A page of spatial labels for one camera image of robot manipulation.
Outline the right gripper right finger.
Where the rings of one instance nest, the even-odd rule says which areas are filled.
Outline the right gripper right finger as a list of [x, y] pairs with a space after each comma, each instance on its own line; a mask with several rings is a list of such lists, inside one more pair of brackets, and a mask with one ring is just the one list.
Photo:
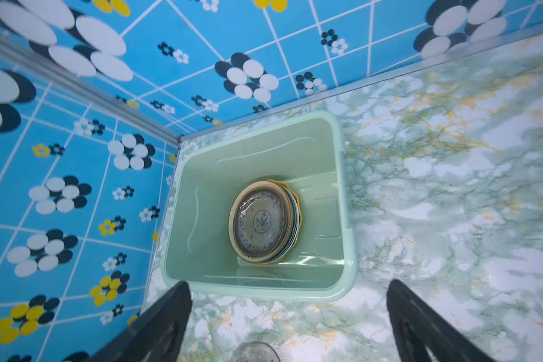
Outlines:
[[386, 306], [402, 361], [492, 361], [407, 285], [394, 279]]

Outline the blue patterned plate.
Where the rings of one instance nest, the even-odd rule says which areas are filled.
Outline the blue patterned plate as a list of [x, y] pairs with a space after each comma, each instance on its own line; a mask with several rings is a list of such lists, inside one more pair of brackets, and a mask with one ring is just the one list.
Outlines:
[[251, 191], [241, 199], [235, 214], [236, 243], [247, 256], [261, 258], [280, 244], [285, 223], [285, 207], [275, 192]]

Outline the beige ceramic plate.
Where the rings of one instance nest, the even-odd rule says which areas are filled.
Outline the beige ceramic plate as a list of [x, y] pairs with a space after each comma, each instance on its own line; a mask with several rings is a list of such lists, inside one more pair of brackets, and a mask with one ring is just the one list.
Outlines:
[[[285, 211], [286, 211], [286, 223], [285, 223], [285, 233], [283, 235], [283, 239], [280, 242], [280, 244], [274, 250], [272, 250], [271, 253], [261, 258], [254, 258], [251, 256], [247, 256], [238, 247], [235, 240], [235, 236], [234, 236], [234, 221], [235, 221], [235, 214], [237, 212], [238, 205], [241, 199], [246, 194], [250, 193], [251, 191], [255, 191], [259, 189], [269, 189], [275, 192], [281, 198], [283, 205], [285, 207]], [[295, 246], [296, 244], [295, 232], [297, 231], [297, 226], [298, 226], [298, 214], [297, 214], [297, 208], [293, 203], [292, 196], [282, 186], [278, 186], [274, 183], [269, 182], [268, 180], [264, 180], [264, 181], [258, 181], [258, 182], [250, 184], [236, 198], [229, 215], [228, 233], [229, 233], [230, 243], [233, 249], [235, 250], [236, 254], [239, 256], [239, 258], [241, 258], [242, 260], [246, 262], [251, 262], [251, 263], [272, 264], [272, 263], [281, 261], [286, 256], [287, 252], [292, 247]]]

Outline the yellow polka dot plate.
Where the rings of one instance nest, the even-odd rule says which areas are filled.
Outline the yellow polka dot plate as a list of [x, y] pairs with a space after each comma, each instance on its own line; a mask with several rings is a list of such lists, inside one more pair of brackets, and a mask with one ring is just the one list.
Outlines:
[[289, 185], [283, 181], [278, 181], [278, 180], [274, 180], [274, 179], [268, 179], [269, 182], [271, 183], [274, 183], [278, 186], [282, 186], [293, 198], [293, 203], [294, 205], [296, 206], [297, 208], [297, 214], [298, 214], [298, 226], [297, 226], [297, 231], [295, 232], [296, 234], [296, 237], [295, 237], [295, 243], [297, 242], [298, 240], [298, 237], [299, 237], [299, 232], [301, 230], [301, 227], [302, 227], [302, 222], [303, 222], [303, 214], [302, 214], [302, 209], [301, 209], [301, 205], [300, 205], [300, 200], [299, 200], [299, 197], [298, 195], [289, 187]]

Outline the clear glass plate back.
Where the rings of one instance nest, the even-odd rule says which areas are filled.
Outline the clear glass plate back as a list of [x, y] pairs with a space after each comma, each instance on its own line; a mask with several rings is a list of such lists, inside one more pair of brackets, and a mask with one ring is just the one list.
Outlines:
[[264, 342], [245, 342], [232, 354], [231, 362], [281, 362], [279, 354]]

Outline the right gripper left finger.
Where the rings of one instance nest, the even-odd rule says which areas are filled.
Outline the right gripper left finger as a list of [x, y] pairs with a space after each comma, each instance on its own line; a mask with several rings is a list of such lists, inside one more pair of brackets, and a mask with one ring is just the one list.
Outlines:
[[188, 283], [181, 281], [88, 360], [176, 361], [191, 307]]

